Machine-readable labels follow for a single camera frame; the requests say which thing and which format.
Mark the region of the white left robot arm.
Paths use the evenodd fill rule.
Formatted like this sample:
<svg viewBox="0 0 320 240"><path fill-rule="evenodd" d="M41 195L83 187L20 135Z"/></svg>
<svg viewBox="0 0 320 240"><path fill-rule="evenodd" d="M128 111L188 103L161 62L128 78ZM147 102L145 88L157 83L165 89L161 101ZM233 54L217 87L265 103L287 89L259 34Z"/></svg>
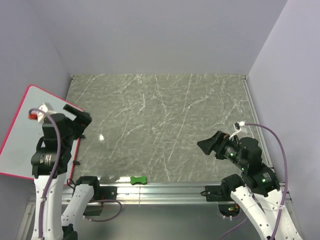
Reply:
<svg viewBox="0 0 320 240"><path fill-rule="evenodd" d="M82 137L92 118L89 113L66 104L63 109L75 116L51 111L43 104L29 110L29 118L42 123L43 136L31 157L36 191L33 240L77 240L78 225L90 201L101 196L96 176L80 177L71 200L62 211L62 197L73 142Z"/></svg>

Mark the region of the green bone-shaped eraser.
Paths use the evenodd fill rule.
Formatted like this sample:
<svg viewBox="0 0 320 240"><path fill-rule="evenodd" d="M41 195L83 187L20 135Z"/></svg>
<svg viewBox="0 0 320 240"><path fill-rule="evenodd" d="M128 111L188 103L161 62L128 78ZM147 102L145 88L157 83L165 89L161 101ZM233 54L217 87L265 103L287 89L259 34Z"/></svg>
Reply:
<svg viewBox="0 0 320 240"><path fill-rule="evenodd" d="M131 176L130 184L131 185L145 185L147 183L146 176Z"/></svg>

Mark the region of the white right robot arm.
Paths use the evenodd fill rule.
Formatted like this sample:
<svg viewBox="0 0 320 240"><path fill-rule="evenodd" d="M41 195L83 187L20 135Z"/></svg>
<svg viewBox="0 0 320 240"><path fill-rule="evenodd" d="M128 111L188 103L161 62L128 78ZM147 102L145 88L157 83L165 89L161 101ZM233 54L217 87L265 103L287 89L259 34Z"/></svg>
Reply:
<svg viewBox="0 0 320 240"><path fill-rule="evenodd" d="M300 240L284 204L284 193L273 170L262 162L262 149L255 138L217 131L197 142L205 155L229 160L241 171L221 180L217 197L233 200L242 209L262 240Z"/></svg>

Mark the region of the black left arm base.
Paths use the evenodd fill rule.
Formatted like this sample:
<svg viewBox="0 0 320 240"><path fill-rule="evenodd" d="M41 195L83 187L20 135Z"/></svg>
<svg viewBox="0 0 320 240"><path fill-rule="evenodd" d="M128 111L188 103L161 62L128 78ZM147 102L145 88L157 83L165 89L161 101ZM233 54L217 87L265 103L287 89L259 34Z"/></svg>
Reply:
<svg viewBox="0 0 320 240"><path fill-rule="evenodd" d="M117 199L116 186L100 186L98 189L97 200L116 200Z"/></svg>

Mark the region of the pink-framed whiteboard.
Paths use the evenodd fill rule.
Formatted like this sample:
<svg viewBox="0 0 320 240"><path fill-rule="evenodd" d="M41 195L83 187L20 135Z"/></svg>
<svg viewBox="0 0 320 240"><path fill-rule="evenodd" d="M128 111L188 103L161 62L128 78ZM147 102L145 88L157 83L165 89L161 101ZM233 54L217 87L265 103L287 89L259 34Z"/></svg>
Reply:
<svg viewBox="0 0 320 240"><path fill-rule="evenodd" d="M38 140L43 135L42 125L28 118L29 109L42 103L51 105L54 111L65 114L71 120L75 116L63 109L66 104L81 108L36 86L29 85L19 103L13 121L0 148L0 174L33 180L31 157L36 152Z"/></svg>

